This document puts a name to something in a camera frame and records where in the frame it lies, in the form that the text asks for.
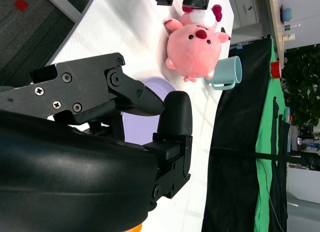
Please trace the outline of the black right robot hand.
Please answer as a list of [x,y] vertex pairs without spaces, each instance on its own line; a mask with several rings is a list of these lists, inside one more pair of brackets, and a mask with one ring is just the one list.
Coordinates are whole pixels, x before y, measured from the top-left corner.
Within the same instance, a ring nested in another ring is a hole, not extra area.
[[190,179],[192,105],[161,99],[111,53],[0,89],[0,229],[122,232]]

